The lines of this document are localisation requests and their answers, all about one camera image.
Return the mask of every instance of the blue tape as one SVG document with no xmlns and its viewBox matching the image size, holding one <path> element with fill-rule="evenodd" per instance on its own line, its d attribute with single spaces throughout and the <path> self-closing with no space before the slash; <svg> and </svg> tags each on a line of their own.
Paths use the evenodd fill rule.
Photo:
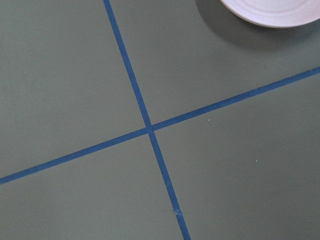
<svg viewBox="0 0 320 240">
<path fill-rule="evenodd" d="M 28 176 L 30 174 L 35 174 L 35 173 L 40 172 L 42 170 L 54 167 L 54 166 L 59 165 L 59 164 L 63 164 L 65 162 L 68 162 L 68 161 L 83 157 L 85 155 L 92 154 L 94 152 L 97 152 L 97 151 L 102 150 L 102 149 L 106 149 L 106 148 L 111 147 L 113 145 L 116 145 L 116 144 L 119 144 L 119 143 L 123 143 L 125 141 L 130 140 L 130 139 L 134 139 L 136 137 L 145 135 L 146 133 L 147 133 L 147 129 L 146 128 L 142 128 L 142 129 L 130 132 L 128 134 L 113 138 L 111 140 L 104 141 L 104 142 L 101 142 L 99 144 L 96 144 L 96 145 L 87 147 L 85 149 L 76 151 L 74 153 L 70 153 L 68 155 L 56 158 L 54 160 L 44 162 L 44 163 L 39 164 L 37 166 L 33 166 L 33 167 L 30 167 L 30 168 L 27 168 L 25 170 L 22 170 L 22 171 L 19 171 L 19 172 L 13 173 L 11 175 L 8 175 L 8 176 L 0 178 L 0 185 L 8 183 L 8 182 L 11 182 L 13 180 L 17 180 L 17 179 L 23 178 L 23 177 Z"/>
<path fill-rule="evenodd" d="M 130 62 L 130 59 L 129 59 L 129 56 L 128 56 L 128 53 L 127 53 L 127 50 L 126 50 L 126 47 L 125 47 L 125 44 L 124 44 L 122 36 L 120 34 L 120 30 L 119 30 L 115 15 L 113 13 L 110 1 L 109 0 L 103 0 L 103 2 L 104 2 L 105 9 L 106 9 L 106 12 L 107 12 L 108 17 L 109 17 L 109 21 L 111 23 L 111 27 L 112 27 L 116 42 L 118 44 L 118 47 L 119 47 L 119 50 L 120 50 L 120 53 L 121 53 L 121 56 L 122 56 L 123 63 L 125 65 L 127 74 L 129 76 L 130 83 L 132 85 L 132 89 L 133 89 L 136 101 L 138 103 L 138 106 L 139 106 L 139 109 L 140 109 L 140 112 L 141 112 L 145 127 L 147 129 L 147 133 L 149 135 L 149 138 L 150 138 L 150 141 L 151 141 L 151 145 L 152 145 L 152 148 L 153 148 L 157 163 L 159 165 L 159 168 L 160 168 L 160 171 L 161 171 L 161 174 L 162 174 L 162 178 L 164 180 L 165 187 L 166 187 L 166 190 L 168 192 L 168 195 L 169 195 L 173 210 L 176 213 L 179 213 L 179 214 L 176 214 L 176 218 L 177 218 L 177 221 L 178 221 L 178 224 L 179 224 L 183 239 L 184 240 L 190 240 L 191 238 L 190 238 L 187 226 L 186 226 L 186 222 L 185 222 L 183 214 L 181 212 L 181 209 L 180 209 L 180 206 L 179 206 L 179 203 L 178 203 L 178 199 L 177 199 L 174 187 L 172 185 L 172 182 L 171 182 L 171 179 L 170 179 L 170 176 L 169 176 L 169 173 L 168 173 L 164 158 L 162 156 L 162 153 L 161 153 L 161 150 L 160 150 L 160 147 L 159 147 L 155 132 L 154 132 L 154 130 L 152 128 L 150 117 L 148 115 L 145 102 L 144 102 L 142 94 L 140 92 L 140 88 L 139 88 L 139 85 L 137 83 L 137 79 L 136 79 L 134 70 L 132 68 L 132 65 L 131 65 L 131 62 Z"/>
<path fill-rule="evenodd" d="M 171 126 L 173 124 L 177 124 L 182 121 L 197 117 L 199 115 L 206 114 L 206 113 L 211 112 L 213 110 L 217 110 L 217 109 L 226 107 L 228 105 L 243 101 L 245 99 L 252 98 L 256 95 L 269 92 L 271 90 L 274 90 L 274 89 L 283 87 L 285 85 L 306 79 L 306 78 L 311 77 L 316 74 L 320 74 L 320 67 L 316 67 L 311 70 L 301 72 L 297 75 L 284 78 L 282 80 L 270 83 L 268 85 L 258 87 L 254 90 L 250 90 L 250 91 L 244 92 L 242 94 L 227 98 L 225 100 L 210 104 L 208 106 L 201 107 L 199 109 L 184 113 L 179 116 L 175 116 L 175 117 L 170 118 L 168 120 L 165 120 L 165 121 L 162 121 L 162 122 L 159 122 L 159 123 L 152 125 L 152 128 L 154 131 L 159 130 L 159 129 L 163 129 L 163 128 Z"/>
</svg>

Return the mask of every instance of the gray floor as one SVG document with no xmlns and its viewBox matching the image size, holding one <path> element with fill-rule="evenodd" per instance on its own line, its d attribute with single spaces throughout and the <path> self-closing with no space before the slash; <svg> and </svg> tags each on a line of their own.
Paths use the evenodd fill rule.
<svg viewBox="0 0 320 240">
<path fill-rule="evenodd" d="M 320 66 L 320 21 L 111 0 L 152 124 Z M 0 182 L 145 128 L 102 0 L 0 0 Z M 155 131 L 193 240 L 317 240 L 320 74 Z M 183 239 L 148 135 L 0 185 L 13 240 Z"/>
</svg>

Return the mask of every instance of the white plate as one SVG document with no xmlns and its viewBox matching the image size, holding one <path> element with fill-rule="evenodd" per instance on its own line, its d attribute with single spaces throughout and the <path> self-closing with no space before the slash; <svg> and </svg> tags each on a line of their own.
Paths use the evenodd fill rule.
<svg viewBox="0 0 320 240">
<path fill-rule="evenodd" d="M 320 0 L 221 0 L 221 2 L 240 18 L 264 27 L 289 28 L 320 19 Z"/>
</svg>

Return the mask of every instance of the gray surface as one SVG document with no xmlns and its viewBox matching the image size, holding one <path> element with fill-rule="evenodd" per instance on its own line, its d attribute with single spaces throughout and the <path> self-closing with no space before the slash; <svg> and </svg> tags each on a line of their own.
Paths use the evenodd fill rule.
<svg viewBox="0 0 320 240">
<path fill-rule="evenodd" d="M 112 0 L 153 124 L 318 67 L 320 21 L 257 27 L 219 0 Z"/>
<path fill-rule="evenodd" d="M 0 187 L 1 239 L 182 239 L 147 136 Z"/>
<path fill-rule="evenodd" d="M 193 240 L 319 239 L 319 91 L 314 76 L 156 132 Z"/>
<path fill-rule="evenodd" d="M 0 5 L 0 177 L 144 127 L 102 1 Z"/>
</svg>

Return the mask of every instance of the pink plate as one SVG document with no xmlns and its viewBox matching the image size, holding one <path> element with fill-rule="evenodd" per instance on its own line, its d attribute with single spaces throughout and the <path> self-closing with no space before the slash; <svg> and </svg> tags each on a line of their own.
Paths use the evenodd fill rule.
<svg viewBox="0 0 320 240">
<path fill-rule="evenodd" d="M 320 19 L 320 0 L 221 0 L 235 15 L 260 26 L 290 28 Z"/>
</svg>

